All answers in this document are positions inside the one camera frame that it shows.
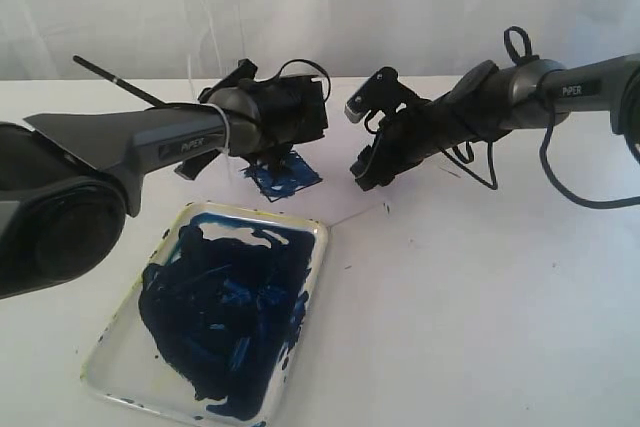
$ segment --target dark blue paint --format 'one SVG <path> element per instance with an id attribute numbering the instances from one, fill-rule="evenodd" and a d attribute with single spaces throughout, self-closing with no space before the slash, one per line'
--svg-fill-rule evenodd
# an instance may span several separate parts
<path id="1" fill-rule="evenodd" d="M 245 178 L 253 179 L 270 202 L 291 197 L 299 190 L 322 182 L 318 173 L 293 150 L 285 156 L 275 174 L 266 165 L 252 165 L 243 172 Z"/>
<path id="2" fill-rule="evenodd" d="M 251 228 L 269 246 L 205 239 L 203 223 Z M 140 315 L 164 360 L 197 400 L 227 397 L 209 412 L 257 415 L 276 364 L 300 335 L 314 244 L 309 232 L 200 214 L 180 229 L 169 262 L 143 272 Z"/>

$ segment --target clear plastic tray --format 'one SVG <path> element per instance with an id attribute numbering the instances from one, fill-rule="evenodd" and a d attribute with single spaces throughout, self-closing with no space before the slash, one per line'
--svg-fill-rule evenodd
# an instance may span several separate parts
<path id="1" fill-rule="evenodd" d="M 252 226 L 260 229 L 271 226 L 311 233 L 315 243 L 307 266 L 309 275 L 299 292 L 308 293 L 307 307 L 310 306 L 314 284 L 328 242 L 327 229 L 315 221 L 211 203 L 193 204 L 187 206 L 165 233 L 164 240 L 149 262 L 164 265 L 169 259 L 175 258 L 176 252 L 179 252 L 176 246 L 180 227 L 204 213 L 212 214 L 214 219 L 223 220 L 220 223 L 208 221 L 206 224 L 200 224 L 207 239 L 231 237 L 254 245 L 264 243 L 264 239 L 252 235 Z M 229 227 L 225 220 L 232 221 L 233 227 Z M 193 425 L 225 423 L 265 426 L 273 418 L 279 403 L 295 354 L 295 346 L 287 352 L 283 345 L 282 355 L 274 366 L 257 415 L 250 420 L 241 421 L 212 413 L 206 407 L 219 402 L 210 399 L 196 401 L 193 386 L 160 355 L 155 340 L 140 317 L 138 298 L 141 290 L 142 278 L 133 285 L 100 336 L 83 367 L 81 379 L 86 385 L 98 395 L 113 402 Z"/>

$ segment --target white curtain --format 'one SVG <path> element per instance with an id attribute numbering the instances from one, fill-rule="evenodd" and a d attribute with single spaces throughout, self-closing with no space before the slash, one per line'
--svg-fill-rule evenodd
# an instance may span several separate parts
<path id="1" fill-rule="evenodd" d="M 243 57 L 263 77 L 293 57 L 335 76 L 460 74 L 506 65 L 513 24 L 568 66 L 640 52 L 640 0 L 0 0 L 0 79 L 91 77 L 73 54 L 128 78 L 184 78 L 187 55 L 203 78 Z"/>

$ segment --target paint smear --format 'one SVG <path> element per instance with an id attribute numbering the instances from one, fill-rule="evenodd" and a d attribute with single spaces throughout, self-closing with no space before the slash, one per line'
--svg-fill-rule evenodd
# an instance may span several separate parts
<path id="1" fill-rule="evenodd" d="M 322 182 L 318 173 L 293 150 L 284 157 L 277 173 L 270 172 L 266 165 L 252 165 L 242 172 L 270 202 L 291 197 L 299 190 Z"/>
<path id="2" fill-rule="evenodd" d="M 250 227 L 269 246 L 205 239 L 199 225 L 211 222 Z M 180 229 L 171 262 L 144 270 L 142 321 L 196 400 L 224 400 L 209 412 L 243 421 L 259 412 L 278 359 L 300 335 L 314 244 L 309 232 L 205 213 Z"/>

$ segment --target white table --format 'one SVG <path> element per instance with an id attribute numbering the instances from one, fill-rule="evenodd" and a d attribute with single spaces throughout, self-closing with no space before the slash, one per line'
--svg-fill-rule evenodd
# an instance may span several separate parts
<path id="1" fill-rule="evenodd" d="M 455 80 L 406 82 L 436 96 Z M 337 79 L 330 108 L 361 81 Z M 186 81 L 138 84 L 190 98 Z M 0 83 L 0 106 L 0 119 L 18 121 L 144 104 L 104 81 L 60 81 Z M 441 170 L 458 173 L 438 156 L 384 189 L 389 212 L 332 229 L 276 425 L 638 425 L 640 209 L 565 200 L 539 166 L 541 138 L 517 132 L 496 144 L 498 192 Z M 586 196 L 640 191 L 640 168 L 606 114 L 560 126 L 551 162 Z M 201 200 L 189 185 L 170 169 L 151 174 L 142 213 L 99 267 L 0 301 L 0 424 L 175 425 L 93 398 L 78 375 L 162 231 Z"/>

